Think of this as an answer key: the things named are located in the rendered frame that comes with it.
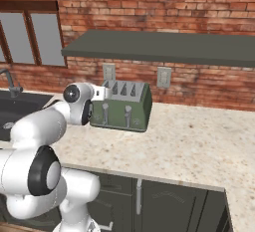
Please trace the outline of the black sink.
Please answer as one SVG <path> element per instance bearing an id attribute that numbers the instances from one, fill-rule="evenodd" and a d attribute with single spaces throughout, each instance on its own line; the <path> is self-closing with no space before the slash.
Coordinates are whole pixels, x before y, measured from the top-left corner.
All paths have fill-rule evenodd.
<path id="1" fill-rule="evenodd" d="M 39 111 L 52 95 L 21 93 L 12 98 L 9 91 L 0 91 L 0 140 L 10 140 L 10 130 L 23 116 Z"/>

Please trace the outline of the dark grey wall shelf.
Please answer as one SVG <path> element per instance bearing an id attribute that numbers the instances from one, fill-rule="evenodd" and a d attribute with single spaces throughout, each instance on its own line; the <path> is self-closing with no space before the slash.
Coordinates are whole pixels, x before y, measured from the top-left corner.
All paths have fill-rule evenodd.
<path id="1" fill-rule="evenodd" d="M 88 30 L 62 55 L 255 68 L 255 36 Z"/>

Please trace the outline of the dark grey cupboard door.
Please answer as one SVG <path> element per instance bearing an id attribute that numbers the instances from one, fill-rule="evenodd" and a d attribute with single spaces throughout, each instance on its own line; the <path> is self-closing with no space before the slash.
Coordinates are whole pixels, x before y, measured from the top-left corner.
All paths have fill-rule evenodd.
<path id="1" fill-rule="evenodd" d="M 233 232 L 225 194 L 144 180 L 141 232 Z"/>
<path id="2" fill-rule="evenodd" d="M 88 204 L 92 218 L 100 225 L 114 222 L 112 232 L 132 232 L 132 179 L 95 172 L 101 183 L 97 198 Z"/>

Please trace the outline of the grey toaster lever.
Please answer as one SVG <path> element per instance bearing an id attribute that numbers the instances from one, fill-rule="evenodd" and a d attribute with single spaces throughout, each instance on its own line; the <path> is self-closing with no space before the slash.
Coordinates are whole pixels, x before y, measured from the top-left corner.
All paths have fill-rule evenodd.
<path id="1" fill-rule="evenodd" d="M 103 108 L 103 124 L 107 125 L 109 123 L 109 105 L 104 103 L 102 105 Z"/>
<path id="2" fill-rule="evenodd" d="M 125 119 L 126 119 L 126 128 L 129 128 L 130 121 L 131 121 L 131 106 L 125 107 Z"/>

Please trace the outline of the brown framed window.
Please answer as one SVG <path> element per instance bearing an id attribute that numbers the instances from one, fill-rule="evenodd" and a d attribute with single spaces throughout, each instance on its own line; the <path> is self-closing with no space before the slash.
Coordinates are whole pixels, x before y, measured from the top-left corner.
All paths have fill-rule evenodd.
<path id="1" fill-rule="evenodd" d="M 57 0 L 0 0 L 0 63 L 67 67 Z"/>

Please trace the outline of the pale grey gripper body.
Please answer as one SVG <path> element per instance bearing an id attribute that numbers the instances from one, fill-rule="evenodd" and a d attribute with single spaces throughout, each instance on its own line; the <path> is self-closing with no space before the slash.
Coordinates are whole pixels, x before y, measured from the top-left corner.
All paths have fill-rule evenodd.
<path id="1" fill-rule="evenodd" d="M 110 88 L 102 87 L 102 100 L 110 100 L 113 96 L 113 91 Z"/>

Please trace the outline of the grey wall outlet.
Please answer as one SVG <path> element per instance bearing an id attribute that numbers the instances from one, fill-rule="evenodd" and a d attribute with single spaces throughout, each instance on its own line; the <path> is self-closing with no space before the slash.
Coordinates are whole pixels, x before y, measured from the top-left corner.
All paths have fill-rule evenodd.
<path id="1" fill-rule="evenodd" d="M 115 64 L 103 64 L 104 80 L 116 79 L 116 65 Z"/>
<path id="2" fill-rule="evenodd" d="M 168 88 L 170 86 L 171 68 L 158 67 L 157 68 L 157 86 L 159 88 Z"/>

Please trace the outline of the dark grey tap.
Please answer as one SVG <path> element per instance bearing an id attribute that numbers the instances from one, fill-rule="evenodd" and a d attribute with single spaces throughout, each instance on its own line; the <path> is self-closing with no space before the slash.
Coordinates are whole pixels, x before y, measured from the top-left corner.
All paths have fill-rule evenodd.
<path id="1" fill-rule="evenodd" d="M 7 77 L 7 81 L 9 84 L 8 89 L 11 97 L 17 98 L 23 92 L 23 88 L 20 85 L 18 85 L 17 87 L 14 86 L 11 74 L 7 69 L 0 69 L 0 75 L 1 74 L 5 74 Z"/>

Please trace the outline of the green four-slot toaster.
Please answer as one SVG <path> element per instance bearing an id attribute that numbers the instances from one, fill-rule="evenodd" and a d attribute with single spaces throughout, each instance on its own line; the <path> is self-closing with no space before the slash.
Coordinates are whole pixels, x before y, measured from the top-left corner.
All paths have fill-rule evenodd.
<path id="1" fill-rule="evenodd" d="M 148 83 L 106 80 L 103 86 L 113 91 L 110 100 L 94 101 L 90 123 L 95 127 L 145 132 L 152 108 L 152 96 Z M 109 123 L 103 124 L 102 105 L 109 105 Z M 131 106 L 130 127 L 126 128 L 125 107 Z"/>

